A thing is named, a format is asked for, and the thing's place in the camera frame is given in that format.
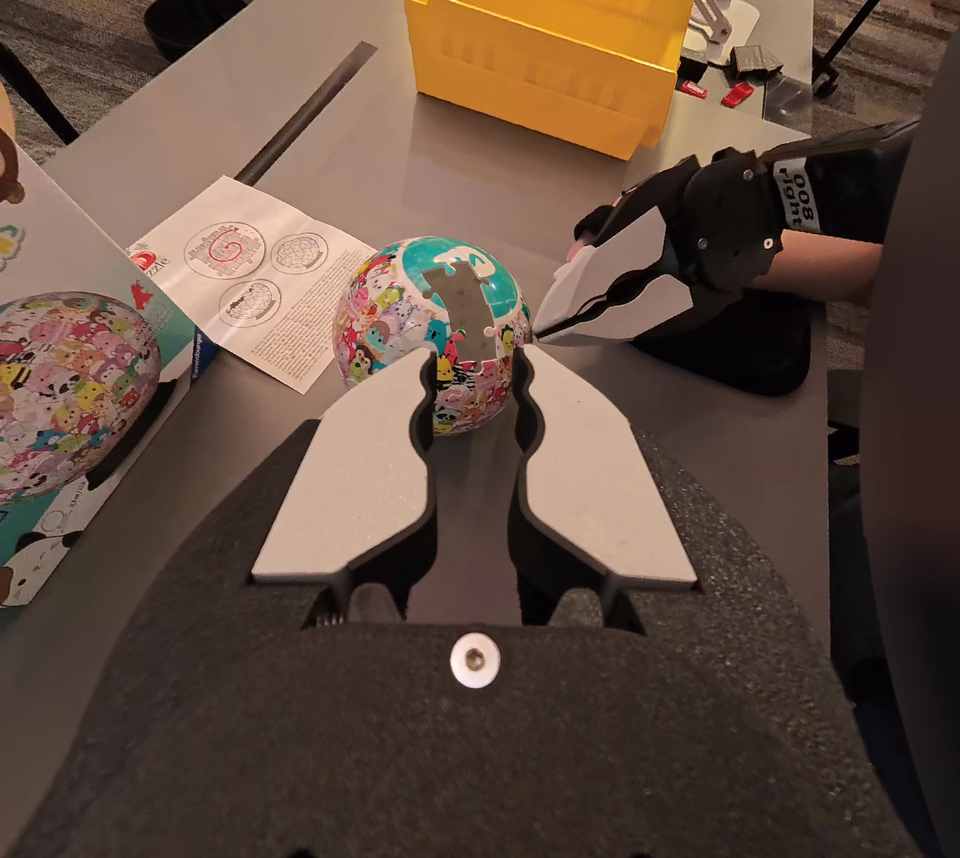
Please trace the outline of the white instruction sheet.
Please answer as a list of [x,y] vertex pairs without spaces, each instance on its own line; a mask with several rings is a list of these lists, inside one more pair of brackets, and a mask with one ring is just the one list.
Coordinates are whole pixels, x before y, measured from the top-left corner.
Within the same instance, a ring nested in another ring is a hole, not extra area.
[[126,252],[216,345],[305,394],[375,249],[223,176]]

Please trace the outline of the yellow plastic bin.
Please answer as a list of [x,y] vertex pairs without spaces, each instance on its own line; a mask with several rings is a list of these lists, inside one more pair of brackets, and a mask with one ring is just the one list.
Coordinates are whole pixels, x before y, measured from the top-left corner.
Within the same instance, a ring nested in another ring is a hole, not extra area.
[[417,90],[628,161],[666,127],[694,0],[404,0]]

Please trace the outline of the person's right forearm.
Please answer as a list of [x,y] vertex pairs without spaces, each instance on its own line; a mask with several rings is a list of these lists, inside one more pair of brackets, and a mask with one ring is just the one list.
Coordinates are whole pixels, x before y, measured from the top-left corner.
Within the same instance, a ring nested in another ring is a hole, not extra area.
[[784,230],[780,242],[770,268],[750,283],[750,289],[870,307],[883,244],[794,230]]

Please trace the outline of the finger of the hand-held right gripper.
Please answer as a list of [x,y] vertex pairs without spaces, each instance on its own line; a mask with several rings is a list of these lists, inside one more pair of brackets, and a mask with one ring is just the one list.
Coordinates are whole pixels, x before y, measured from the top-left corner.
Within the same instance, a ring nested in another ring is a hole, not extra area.
[[602,302],[599,315],[589,320],[574,313],[583,302],[574,302],[571,275],[555,283],[534,320],[535,338],[562,347],[630,341],[693,307],[690,288],[669,275],[655,278],[624,304]]
[[[699,170],[697,158],[689,156],[621,195],[595,232],[594,255],[584,264],[564,264],[554,275],[551,288],[568,275],[572,276],[574,302],[583,299],[575,314],[584,313],[587,320],[594,318],[601,312],[602,302],[624,304],[639,296],[647,284],[661,275],[674,277],[691,291],[682,279],[677,249],[668,234],[667,218],[677,216],[681,195]],[[692,291],[691,294],[692,309],[666,323],[693,311]]]

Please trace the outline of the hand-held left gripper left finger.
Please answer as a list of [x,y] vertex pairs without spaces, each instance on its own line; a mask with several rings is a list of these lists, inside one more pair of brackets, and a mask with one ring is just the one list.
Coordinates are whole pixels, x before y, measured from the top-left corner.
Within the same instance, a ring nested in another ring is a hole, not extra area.
[[416,348],[331,405],[255,560],[257,583],[385,586],[405,614],[437,554],[436,353]]

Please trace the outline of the puzzle ball cardboard box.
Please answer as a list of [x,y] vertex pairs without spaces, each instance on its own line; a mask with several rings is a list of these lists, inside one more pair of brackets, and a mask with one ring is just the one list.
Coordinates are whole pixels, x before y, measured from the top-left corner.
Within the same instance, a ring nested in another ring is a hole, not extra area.
[[2,96],[1,605],[27,605],[216,351],[16,142]]

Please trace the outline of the colourful puzzle ball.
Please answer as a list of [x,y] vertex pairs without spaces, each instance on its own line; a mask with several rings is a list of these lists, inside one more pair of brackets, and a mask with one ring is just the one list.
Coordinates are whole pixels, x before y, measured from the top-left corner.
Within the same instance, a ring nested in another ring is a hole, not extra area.
[[370,257],[345,290],[332,327],[334,358],[352,388],[426,348],[436,356],[435,432],[474,431],[512,389],[513,353],[532,339],[514,277],[481,247],[416,237]]

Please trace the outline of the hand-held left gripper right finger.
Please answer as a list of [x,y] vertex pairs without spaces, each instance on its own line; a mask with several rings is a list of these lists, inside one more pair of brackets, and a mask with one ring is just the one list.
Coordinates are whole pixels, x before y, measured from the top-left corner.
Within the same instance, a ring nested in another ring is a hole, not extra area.
[[585,589],[613,614],[631,591],[687,592],[698,576],[628,418],[532,344],[513,354],[513,564],[540,608]]

